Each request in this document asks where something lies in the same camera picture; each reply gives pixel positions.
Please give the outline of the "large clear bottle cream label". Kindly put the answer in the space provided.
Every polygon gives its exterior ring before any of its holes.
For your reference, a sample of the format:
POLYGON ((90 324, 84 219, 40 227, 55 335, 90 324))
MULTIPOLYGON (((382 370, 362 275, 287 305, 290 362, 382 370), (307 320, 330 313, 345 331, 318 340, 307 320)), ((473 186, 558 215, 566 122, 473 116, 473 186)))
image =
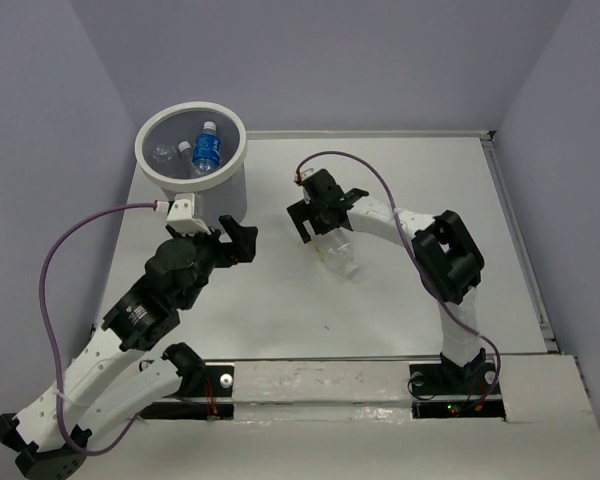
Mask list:
POLYGON ((359 272, 351 243, 342 229, 316 235, 308 245, 331 273, 343 278, 353 278, 359 272))

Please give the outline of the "blue label bottle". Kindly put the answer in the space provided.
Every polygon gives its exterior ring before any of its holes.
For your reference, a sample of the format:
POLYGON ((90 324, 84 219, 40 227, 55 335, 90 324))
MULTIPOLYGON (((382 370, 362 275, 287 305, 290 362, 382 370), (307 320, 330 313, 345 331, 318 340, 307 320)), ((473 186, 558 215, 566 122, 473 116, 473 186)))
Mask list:
POLYGON ((197 175, 207 175, 221 166, 220 145, 216 123, 206 121, 194 143, 192 164, 197 175))

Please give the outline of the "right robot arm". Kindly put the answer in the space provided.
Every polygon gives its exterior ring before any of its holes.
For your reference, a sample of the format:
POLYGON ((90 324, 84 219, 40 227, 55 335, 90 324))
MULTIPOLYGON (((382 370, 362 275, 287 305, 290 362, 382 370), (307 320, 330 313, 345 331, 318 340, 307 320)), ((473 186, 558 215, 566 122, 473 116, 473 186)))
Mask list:
POLYGON ((302 172, 295 183, 303 199, 287 212, 305 244, 346 229, 407 249, 425 289, 438 302, 442 349, 437 376, 453 392, 471 386, 486 357, 475 310, 485 261, 461 217, 451 210, 415 213, 359 188, 344 191, 325 169, 302 172))

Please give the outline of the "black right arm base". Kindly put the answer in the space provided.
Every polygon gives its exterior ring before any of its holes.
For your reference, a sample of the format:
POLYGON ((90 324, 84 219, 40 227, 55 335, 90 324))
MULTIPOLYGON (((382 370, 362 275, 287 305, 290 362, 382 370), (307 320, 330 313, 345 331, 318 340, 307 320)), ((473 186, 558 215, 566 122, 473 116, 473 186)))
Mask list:
POLYGON ((415 419, 506 418, 499 385, 474 405, 491 388, 495 374, 491 362, 481 366, 472 380, 460 385, 452 385, 441 376, 439 363, 412 364, 409 374, 407 390, 413 399, 415 419))

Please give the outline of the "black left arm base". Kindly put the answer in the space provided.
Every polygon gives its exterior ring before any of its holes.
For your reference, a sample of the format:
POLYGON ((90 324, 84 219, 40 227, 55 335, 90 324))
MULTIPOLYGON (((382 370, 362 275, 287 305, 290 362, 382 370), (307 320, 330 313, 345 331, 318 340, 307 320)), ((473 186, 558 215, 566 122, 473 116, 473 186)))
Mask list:
POLYGON ((181 389, 144 408, 143 420, 221 421, 234 417, 233 387, 235 365, 211 362, 200 383, 181 389))

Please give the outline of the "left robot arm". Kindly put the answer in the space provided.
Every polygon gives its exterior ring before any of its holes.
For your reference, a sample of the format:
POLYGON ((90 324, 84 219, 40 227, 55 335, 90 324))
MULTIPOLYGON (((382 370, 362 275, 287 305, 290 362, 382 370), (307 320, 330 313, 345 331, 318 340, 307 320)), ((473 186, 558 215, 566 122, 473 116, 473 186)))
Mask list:
POLYGON ((137 415, 172 395, 208 392, 205 362, 185 343, 172 344, 118 387, 114 380, 180 323, 216 268, 250 263, 258 230, 223 215, 221 227, 183 235, 171 229, 145 272, 104 316, 83 351, 31 405, 0 415, 0 442, 16 453, 27 479, 67 479, 112 431, 126 433, 137 415))

